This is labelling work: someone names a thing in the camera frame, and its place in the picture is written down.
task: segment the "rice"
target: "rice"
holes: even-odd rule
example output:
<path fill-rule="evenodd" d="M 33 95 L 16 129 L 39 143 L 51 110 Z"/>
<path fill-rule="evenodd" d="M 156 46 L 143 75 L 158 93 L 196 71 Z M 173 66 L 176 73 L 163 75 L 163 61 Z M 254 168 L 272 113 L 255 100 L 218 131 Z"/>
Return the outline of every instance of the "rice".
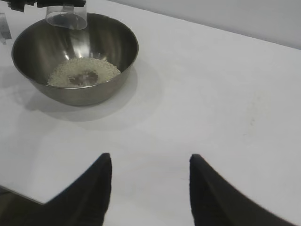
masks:
<path fill-rule="evenodd" d="M 66 88 L 91 86 L 106 82 L 121 72 L 106 60 L 74 58 L 60 64 L 50 74 L 48 85 Z"/>

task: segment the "black robotic arm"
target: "black robotic arm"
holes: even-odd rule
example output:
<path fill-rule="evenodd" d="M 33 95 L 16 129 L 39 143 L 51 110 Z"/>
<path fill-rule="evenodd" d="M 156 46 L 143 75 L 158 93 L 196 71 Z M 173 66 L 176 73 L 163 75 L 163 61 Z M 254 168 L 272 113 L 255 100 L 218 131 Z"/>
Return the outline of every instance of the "black robotic arm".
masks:
<path fill-rule="evenodd" d="M 86 0 L 2 0 L 7 1 L 8 6 L 17 11 L 24 12 L 25 5 L 34 5 L 37 3 L 37 7 L 48 7 L 48 6 L 62 6 L 70 5 L 74 7 L 84 7 Z"/>

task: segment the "uncooked rice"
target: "uncooked rice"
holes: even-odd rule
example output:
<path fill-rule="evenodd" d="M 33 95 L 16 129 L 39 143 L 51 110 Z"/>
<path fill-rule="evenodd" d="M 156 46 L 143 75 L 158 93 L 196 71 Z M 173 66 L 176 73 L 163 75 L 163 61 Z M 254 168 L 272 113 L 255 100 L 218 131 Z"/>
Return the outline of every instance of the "uncooked rice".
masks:
<path fill-rule="evenodd" d="M 87 84 L 73 84 L 71 80 L 87 72 L 97 75 L 97 80 L 90 85 L 106 82 L 121 73 L 116 66 L 104 59 L 74 58 L 54 69 L 49 76 L 48 85 L 66 88 L 84 87 Z"/>

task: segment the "metal bowl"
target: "metal bowl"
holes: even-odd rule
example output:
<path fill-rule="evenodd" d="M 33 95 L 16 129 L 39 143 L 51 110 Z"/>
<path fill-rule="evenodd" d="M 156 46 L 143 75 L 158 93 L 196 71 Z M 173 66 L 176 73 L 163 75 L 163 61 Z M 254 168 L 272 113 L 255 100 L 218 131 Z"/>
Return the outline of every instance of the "metal bowl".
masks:
<path fill-rule="evenodd" d="M 134 33 L 123 23 L 88 13 L 84 30 L 69 30 L 41 20 L 16 39 L 12 58 L 19 72 L 46 96 L 68 105 L 93 105 L 110 98 L 126 81 L 138 54 Z M 104 83 L 81 88 L 48 85 L 48 78 L 62 62 L 80 57 L 106 59 L 121 74 Z"/>

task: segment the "white table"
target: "white table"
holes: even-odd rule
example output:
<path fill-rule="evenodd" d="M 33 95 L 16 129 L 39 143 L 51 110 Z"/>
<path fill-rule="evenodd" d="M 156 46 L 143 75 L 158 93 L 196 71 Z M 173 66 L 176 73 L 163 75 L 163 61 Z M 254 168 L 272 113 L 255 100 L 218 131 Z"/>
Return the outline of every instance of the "white table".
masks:
<path fill-rule="evenodd" d="M 5 5 L 14 38 L 45 15 Z M 199 153 L 300 225 L 301 51 L 107 1 L 88 11 L 134 31 L 132 76 L 99 106 L 69 107 L 17 72 L 13 41 L 0 46 L 0 185 L 45 203 L 110 152 L 107 225 L 192 226 L 189 158 Z"/>

